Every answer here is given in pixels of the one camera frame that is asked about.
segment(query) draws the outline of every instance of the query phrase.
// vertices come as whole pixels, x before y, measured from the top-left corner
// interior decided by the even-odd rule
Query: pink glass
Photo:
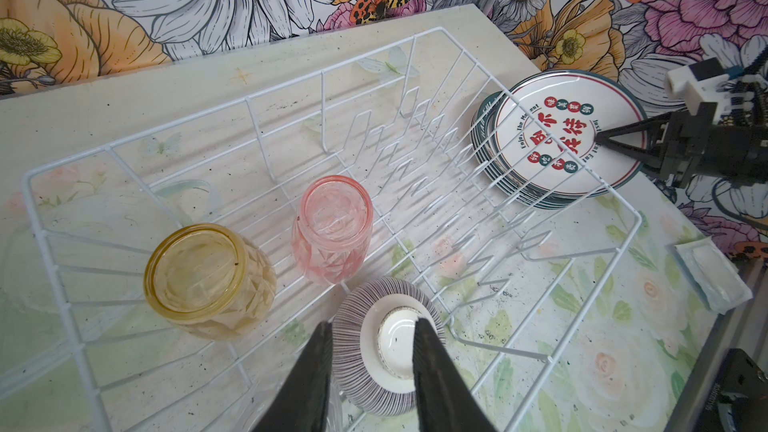
[[[368,192],[349,177],[323,177],[301,198],[290,241],[293,257],[309,280],[338,284],[362,265],[372,230]]]

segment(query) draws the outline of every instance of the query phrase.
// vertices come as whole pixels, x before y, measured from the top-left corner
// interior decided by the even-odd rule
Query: stack of plates
[[[581,165],[572,158],[557,159],[561,150],[554,142],[547,143],[544,131],[523,108],[612,187],[621,187],[640,169],[639,161],[595,141],[600,130],[646,118],[640,104],[616,82],[590,72],[557,70],[537,74],[514,86],[512,94],[520,107],[508,97],[499,98],[501,94],[490,95],[480,106],[472,120],[470,137],[478,160],[491,161],[485,173],[493,180],[504,176],[498,187],[510,195],[520,192],[518,200],[524,204],[539,201],[538,208],[562,208],[590,193],[598,182],[586,171],[577,174]],[[644,132],[620,140],[642,148],[648,142]],[[544,144],[534,151],[541,142]],[[563,182],[571,174],[576,175]],[[592,195],[606,192],[602,187]]]

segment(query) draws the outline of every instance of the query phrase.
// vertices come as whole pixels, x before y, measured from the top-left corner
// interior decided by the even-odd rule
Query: plate
[[[500,94],[501,92],[496,92],[485,99],[480,109],[475,114],[475,118],[472,120],[473,126],[470,139],[472,140],[472,146],[475,148],[475,155],[480,162],[491,161],[492,158],[496,155],[496,152],[492,149],[491,141],[487,141],[483,147],[480,147],[480,144],[483,143],[485,137],[487,136],[489,119],[493,118],[493,114],[489,111],[489,109],[493,105],[496,97],[498,97]],[[509,168],[504,165],[503,158],[497,157],[486,166],[484,172],[488,177],[491,178],[491,180],[495,180],[496,178],[503,176],[504,173],[508,170]],[[520,197],[518,200],[525,205],[531,205],[546,193],[540,192],[537,189],[533,189],[530,186],[520,189],[523,184],[524,181],[516,180],[515,175],[510,172],[497,183],[496,187],[499,187],[509,195],[519,192]],[[551,194],[550,196],[547,196],[539,201],[535,207],[544,209],[557,209],[565,207],[572,201],[572,198],[560,198],[554,194]]]
[[[502,99],[488,114],[487,121],[482,122],[486,133],[494,132],[488,141],[490,149],[502,150],[497,168],[509,169],[513,164],[514,179],[520,183],[554,161],[552,167],[533,179],[529,192],[546,193],[554,188],[553,195],[557,197],[577,198],[594,189],[597,182],[582,172],[558,185],[569,174],[576,173],[580,165],[567,156],[558,158],[562,152],[557,144],[546,140],[543,130],[523,112],[523,107],[612,187],[623,185],[638,172],[639,161],[595,141],[600,130],[646,118],[642,107],[619,84],[590,72],[559,70],[533,76],[517,84],[512,93],[521,106],[516,107],[509,98]],[[645,148],[648,138],[641,132],[626,135],[622,141]],[[603,189],[595,195],[605,192]]]
[[[379,278],[344,299],[333,319],[333,376],[350,402],[379,416],[416,406],[413,329],[420,317],[445,342],[435,306],[410,282]]]

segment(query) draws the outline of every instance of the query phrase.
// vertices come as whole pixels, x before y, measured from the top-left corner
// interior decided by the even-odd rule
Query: orange flower
[[[596,0],[584,11],[584,0],[571,0],[552,17],[547,0],[533,18],[515,28],[510,36],[543,72],[576,69],[617,80],[626,55],[621,32],[610,26],[610,0]]]
[[[101,0],[0,0],[0,93],[164,62],[161,44]]]

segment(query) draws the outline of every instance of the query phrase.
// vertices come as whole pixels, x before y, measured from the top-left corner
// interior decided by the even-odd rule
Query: pink rose print
[[[739,46],[768,34],[768,0],[644,0],[645,31],[657,53],[700,58],[699,41],[718,34]]]
[[[74,184],[80,180],[80,169],[77,165],[54,168],[48,173],[48,178],[57,182]]]
[[[445,257],[445,260],[440,261],[438,264],[439,274],[443,277],[458,278],[464,273],[467,268],[467,258],[460,252],[454,252],[453,239],[450,237],[444,237],[438,240],[433,246],[432,250],[435,252],[436,257]]]
[[[328,17],[324,24],[318,20],[317,27],[314,30],[310,28],[310,32],[345,29],[355,25],[350,20],[350,13],[352,12],[353,7],[354,5],[352,5],[350,2],[344,2],[343,4],[339,5],[338,9],[333,11],[333,14]]]
[[[6,207],[12,212],[24,212],[24,210],[27,209],[26,204],[24,204],[24,194],[16,192],[8,202],[6,202]]]

